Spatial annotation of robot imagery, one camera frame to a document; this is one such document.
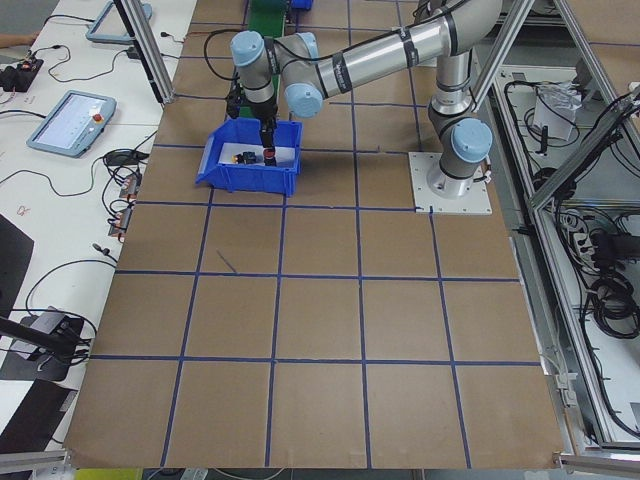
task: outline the blue object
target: blue object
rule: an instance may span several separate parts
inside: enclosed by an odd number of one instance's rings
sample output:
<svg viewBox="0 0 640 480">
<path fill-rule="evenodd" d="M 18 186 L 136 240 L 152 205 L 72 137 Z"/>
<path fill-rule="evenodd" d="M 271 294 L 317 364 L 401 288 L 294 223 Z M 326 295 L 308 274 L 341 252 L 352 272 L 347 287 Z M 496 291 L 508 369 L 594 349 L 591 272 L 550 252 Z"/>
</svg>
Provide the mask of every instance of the blue object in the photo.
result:
<svg viewBox="0 0 640 480">
<path fill-rule="evenodd" d="M 261 145 L 260 121 L 255 118 L 227 120 L 207 140 L 196 183 L 208 182 L 216 188 L 248 190 L 251 192 L 284 193 L 290 197 L 296 191 L 296 179 L 300 173 L 300 122 L 278 122 L 274 131 L 276 159 L 278 147 L 295 149 L 292 167 L 267 167 L 220 163 L 220 153 L 225 143 Z"/>
<path fill-rule="evenodd" d="M 318 58 L 320 53 L 318 52 L 318 42 L 316 41 L 316 36 L 311 32 L 302 32 L 296 33 L 304 44 L 307 46 L 307 50 L 309 50 L 309 56 L 311 58 Z"/>
<path fill-rule="evenodd" d="M 309 83 L 292 83 L 285 89 L 284 97 L 296 117 L 315 117 L 322 110 L 322 94 Z"/>
<path fill-rule="evenodd" d="M 111 97 L 69 90 L 27 140 L 36 150 L 78 157 L 89 150 L 116 110 Z"/>
<path fill-rule="evenodd" d="M 465 118 L 453 127 L 451 146 L 456 155 L 467 163 L 485 159 L 493 143 L 491 129 L 476 118 Z"/>
<path fill-rule="evenodd" d="M 147 20 L 149 20 L 153 14 L 151 5 L 143 3 L 142 11 Z M 85 37 L 87 40 L 96 43 L 133 44 L 133 40 L 127 33 L 127 29 L 122 23 L 118 9 L 113 1 L 107 2 L 98 18 L 89 27 Z"/>
<path fill-rule="evenodd" d="M 302 10 L 311 10 L 313 0 L 291 0 L 291 7 L 301 8 Z"/>
<path fill-rule="evenodd" d="M 231 40 L 231 56 L 237 67 L 246 67 L 255 62 L 264 50 L 264 39 L 258 32 L 245 30 Z"/>
</svg>

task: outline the green object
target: green object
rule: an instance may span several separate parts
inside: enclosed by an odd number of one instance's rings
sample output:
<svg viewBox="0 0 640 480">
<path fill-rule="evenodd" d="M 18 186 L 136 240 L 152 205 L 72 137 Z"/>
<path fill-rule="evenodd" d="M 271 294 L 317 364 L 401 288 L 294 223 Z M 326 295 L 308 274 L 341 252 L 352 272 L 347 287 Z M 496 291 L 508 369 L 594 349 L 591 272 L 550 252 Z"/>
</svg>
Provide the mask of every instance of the green object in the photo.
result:
<svg viewBox="0 0 640 480">
<path fill-rule="evenodd" d="M 76 471 L 76 480 L 140 480 L 142 468 L 82 468 Z"/>
<path fill-rule="evenodd" d="M 251 0 L 249 4 L 249 30 L 265 37 L 278 38 L 284 34 L 287 0 Z M 278 91 L 279 78 L 273 77 L 273 88 Z M 240 116 L 251 118 L 251 111 L 243 107 Z"/>
</svg>

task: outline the yellow object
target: yellow object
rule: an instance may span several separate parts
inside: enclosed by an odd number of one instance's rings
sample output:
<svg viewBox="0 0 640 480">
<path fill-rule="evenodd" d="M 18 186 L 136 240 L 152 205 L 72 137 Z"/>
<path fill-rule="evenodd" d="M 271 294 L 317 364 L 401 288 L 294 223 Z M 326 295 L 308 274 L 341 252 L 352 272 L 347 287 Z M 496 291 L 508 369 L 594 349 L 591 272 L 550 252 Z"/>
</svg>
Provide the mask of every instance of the yellow object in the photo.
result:
<svg viewBox="0 0 640 480">
<path fill-rule="evenodd" d="M 76 472 L 76 480 L 140 480 L 142 468 L 83 468 Z"/>
</svg>

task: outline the tiled table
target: tiled table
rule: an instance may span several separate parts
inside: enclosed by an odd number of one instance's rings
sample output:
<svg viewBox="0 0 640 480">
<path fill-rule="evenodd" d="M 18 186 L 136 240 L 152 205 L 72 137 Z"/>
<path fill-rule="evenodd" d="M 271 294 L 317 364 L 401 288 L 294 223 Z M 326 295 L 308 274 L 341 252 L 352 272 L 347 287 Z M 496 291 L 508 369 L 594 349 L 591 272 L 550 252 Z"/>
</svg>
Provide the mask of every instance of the tiled table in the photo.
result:
<svg viewBox="0 0 640 480">
<path fill-rule="evenodd" d="M 321 53 L 412 10 L 315 3 L 296 20 Z M 191 30 L 241 26 L 245 6 L 201 0 Z M 413 209 L 405 152 L 437 148 L 433 85 L 417 68 L 330 99 L 304 122 L 293 197 L 230 194 L 193 185 L 226 85 L 181 59 L 67 437 L 75 465 L 552 466 L 562 442 L 495 196 L 488 217 Z"/>
</svg>

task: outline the person's arm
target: person's arm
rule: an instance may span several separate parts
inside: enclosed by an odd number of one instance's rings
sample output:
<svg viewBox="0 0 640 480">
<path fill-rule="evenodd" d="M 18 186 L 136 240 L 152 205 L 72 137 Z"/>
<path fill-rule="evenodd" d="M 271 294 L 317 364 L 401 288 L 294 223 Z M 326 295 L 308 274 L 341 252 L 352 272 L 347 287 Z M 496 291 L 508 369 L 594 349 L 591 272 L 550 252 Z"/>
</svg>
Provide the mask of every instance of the person's arm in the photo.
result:
<svg viewBox="0 0 640 480">
<path fill-rule="evenodd" d="M 38 38 L 40 32 L 34 32 L 29 35 L 10 35 L 0 33 L 0 48 L 15 47 L 18 45 L 33 45 Z"/>
</svg>

